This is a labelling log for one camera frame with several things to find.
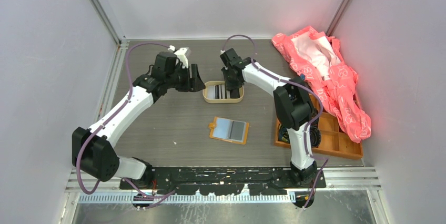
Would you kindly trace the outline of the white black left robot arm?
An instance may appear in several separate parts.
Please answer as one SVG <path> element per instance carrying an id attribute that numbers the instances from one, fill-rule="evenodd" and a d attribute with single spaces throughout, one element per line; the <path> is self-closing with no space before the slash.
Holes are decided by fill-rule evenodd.
<path id="1" fill-rule="evenodd" d="M 141 189 L 151 186 L 152 166 L 138 158 L 120 157 L 114 147 L 135 119 L 169 89 L 204 89 L 197 64 L 188 62 L 190 53 L 188 47 L 158 53 L 151 71 L 132 81 L 126 96 L 110 112 L 89 128 L 78 127 L 73 132 L 73 165 L 79 182 L 83 171 L 103 182 L 118 177 L 132 179 Z"/>

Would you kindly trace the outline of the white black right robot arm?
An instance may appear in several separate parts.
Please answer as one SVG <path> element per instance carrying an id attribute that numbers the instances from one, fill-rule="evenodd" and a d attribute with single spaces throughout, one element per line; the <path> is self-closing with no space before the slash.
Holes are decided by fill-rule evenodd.
<path id="1" fill-rule="evenodd" d="M 283 77 L 262 67 L 250 57 L 241 58 L 232 48 L 221 51 L 220 59 L 224 64 L 221 71 L 225 87 L 232 96 L 245 83 L 250 83 L 273 97 L 276 117 L 289 136 L 290 177 L 297 187 L 306 187 L 317 173 L 310 146 L 309 128 L 315 108 L 310 99 L 309 87 L 299 77 Z"/>

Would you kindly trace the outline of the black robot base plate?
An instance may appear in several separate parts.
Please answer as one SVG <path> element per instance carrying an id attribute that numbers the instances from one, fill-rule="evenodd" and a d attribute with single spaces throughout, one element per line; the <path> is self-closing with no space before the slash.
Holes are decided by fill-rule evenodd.
<path id="1" fill-rule="evenodd" d="M 239 195 L 247 188 L 251 196 L 284 195 L 288 189 L 324 188 L 323 174 L 298 181 L 289 167 L 155 167 L 147 179 L 121 180 L 120 189 L 155 189 L 164 195 Z"/>

